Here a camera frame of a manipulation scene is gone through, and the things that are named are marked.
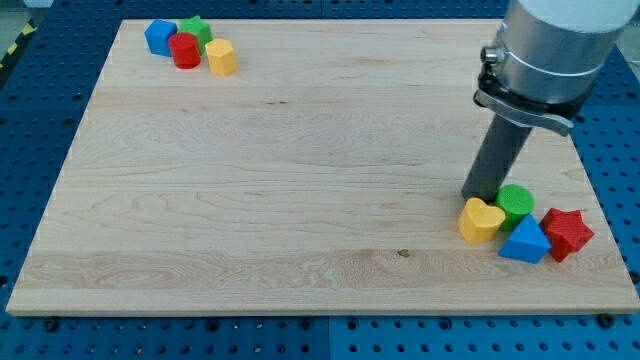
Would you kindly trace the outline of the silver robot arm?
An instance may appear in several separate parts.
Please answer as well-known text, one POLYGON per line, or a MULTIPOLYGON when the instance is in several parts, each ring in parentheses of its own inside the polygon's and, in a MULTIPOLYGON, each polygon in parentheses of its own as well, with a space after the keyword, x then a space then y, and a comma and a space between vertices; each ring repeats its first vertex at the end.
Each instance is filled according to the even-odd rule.
POLYGON ((561 136, 639 0, 512 0, 491 45, 474 101, 518 127, 561 136))

